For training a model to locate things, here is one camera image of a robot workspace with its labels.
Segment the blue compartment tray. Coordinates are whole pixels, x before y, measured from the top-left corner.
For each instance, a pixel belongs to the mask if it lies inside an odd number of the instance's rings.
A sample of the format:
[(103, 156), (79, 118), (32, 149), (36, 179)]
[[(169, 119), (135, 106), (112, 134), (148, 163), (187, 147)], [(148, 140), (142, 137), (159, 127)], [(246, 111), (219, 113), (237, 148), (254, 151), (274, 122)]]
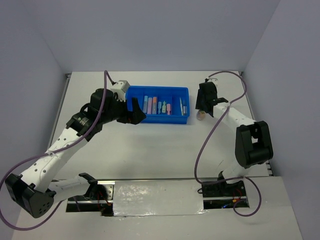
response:
[(146, 115), (143, 123), (186, 124), (190, 116), (189, 89), (174, 86), (132, 85), (125, 94), (128, 110), (132, 111), (132, 99), (137, 99)]

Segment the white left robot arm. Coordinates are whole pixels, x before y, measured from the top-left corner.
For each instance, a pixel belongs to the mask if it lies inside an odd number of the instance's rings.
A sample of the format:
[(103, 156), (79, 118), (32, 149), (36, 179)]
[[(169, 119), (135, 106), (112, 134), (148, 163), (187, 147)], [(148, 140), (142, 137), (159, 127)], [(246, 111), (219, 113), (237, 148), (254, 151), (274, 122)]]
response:
[(102, 187), (88, 173), (67, 180), (54, 181), (54, 178), (104, 124), (117, 121), (137, 125), (145, 118), (136, 97), (119, 100), (111, 90), (97, 89), (90, 101), (71, 117), (44, 155), (19, 175), (11, 173), (5, 178), (10, 197), (36, 219), (47, 213), (53, 204), (73, 196), (95, 198)]

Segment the orange highlighter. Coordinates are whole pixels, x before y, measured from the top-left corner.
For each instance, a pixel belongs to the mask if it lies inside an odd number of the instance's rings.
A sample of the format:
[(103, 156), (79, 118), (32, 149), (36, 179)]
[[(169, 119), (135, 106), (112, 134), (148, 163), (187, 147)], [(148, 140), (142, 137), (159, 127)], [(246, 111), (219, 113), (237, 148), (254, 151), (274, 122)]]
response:
[(158, 105), (158, 99), (156, 96), (152, 98), (152, 114), (156, 115), (157, 114), (157, 105)]

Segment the light blue highlighter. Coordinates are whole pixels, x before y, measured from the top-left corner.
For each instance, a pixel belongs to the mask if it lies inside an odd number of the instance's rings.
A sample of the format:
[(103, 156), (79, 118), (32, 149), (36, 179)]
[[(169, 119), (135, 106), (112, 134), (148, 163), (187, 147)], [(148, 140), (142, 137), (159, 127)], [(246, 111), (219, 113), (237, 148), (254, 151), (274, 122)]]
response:
[(143, 98), (143, 108), (142, 108), (142, 111), (146, 114), (147, 111), (148, 111), (148, 100), (149, 100), (149, 97), (147, 95), (144, 96)]

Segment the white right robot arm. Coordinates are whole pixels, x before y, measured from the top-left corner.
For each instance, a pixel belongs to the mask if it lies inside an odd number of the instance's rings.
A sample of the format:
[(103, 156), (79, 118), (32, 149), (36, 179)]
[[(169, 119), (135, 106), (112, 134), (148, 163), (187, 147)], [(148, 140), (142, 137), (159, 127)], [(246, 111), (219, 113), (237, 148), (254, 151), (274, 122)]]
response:
[(268, 124), (265, 121), (255, 121), (232, 107), (232, 103), (237, 100), (239, 98), (229, 102), (218, 97), (217, 87), (211, 81), (199, 84), (195, 108), (217, 118), (217, 122), (202, 144), (195, 161), (193, 173), (198, 183), (204, 184), (198, 178), (201, 155), (218, 125), (224, 123), (235, 133), (234, 160), (220, 172), (216, 181), (217, 190), (223, 196), (228, 196), (235, 190), (235, 183), (246, 177), (251, 167), (262, 165), (274, 156)]

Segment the green highlighter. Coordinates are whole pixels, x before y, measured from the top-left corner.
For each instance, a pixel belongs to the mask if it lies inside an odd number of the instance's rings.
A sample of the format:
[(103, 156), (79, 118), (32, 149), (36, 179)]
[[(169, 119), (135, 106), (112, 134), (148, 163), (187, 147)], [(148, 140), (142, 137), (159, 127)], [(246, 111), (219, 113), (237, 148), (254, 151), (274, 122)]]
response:
[(162, 114), (166, 114), (167, 113), (167, 102), (166, 101), (162, 102), (161, 113)]

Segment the pink highlighter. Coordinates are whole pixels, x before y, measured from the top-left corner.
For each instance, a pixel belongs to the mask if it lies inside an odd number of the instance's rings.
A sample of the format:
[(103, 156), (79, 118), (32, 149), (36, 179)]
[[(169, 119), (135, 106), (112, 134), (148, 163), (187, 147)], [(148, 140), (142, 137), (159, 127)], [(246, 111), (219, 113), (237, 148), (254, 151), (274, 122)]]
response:
[(168, 103), (168, 104), (166, 105), (166, 113), (167, 113), (167, 115), (169, 115), (169, 116), (172, 114), (172, 106), (171, 106), (170, 103)]

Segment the purple highlighter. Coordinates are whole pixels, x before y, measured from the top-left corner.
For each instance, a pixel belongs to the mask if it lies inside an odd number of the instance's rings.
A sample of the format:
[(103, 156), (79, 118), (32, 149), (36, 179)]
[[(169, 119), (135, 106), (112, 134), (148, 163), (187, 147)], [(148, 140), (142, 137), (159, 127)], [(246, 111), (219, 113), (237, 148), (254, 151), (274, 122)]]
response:
[(149, 97), (147, 102), (147, 114), (150, 115), (152, 113), (152, 107), (153, 107), (153, 98)]

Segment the pink capped glue stick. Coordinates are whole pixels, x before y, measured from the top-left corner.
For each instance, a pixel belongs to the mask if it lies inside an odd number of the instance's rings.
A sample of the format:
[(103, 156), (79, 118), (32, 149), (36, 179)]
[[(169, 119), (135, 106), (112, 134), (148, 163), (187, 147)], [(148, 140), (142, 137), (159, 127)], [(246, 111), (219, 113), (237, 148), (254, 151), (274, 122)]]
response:
[(199, 121), (202, 121), (204, 120), (206, 117), (206, 113), (202, 110), (199, 110), (196, 114), (196, 118), (199, 120)]

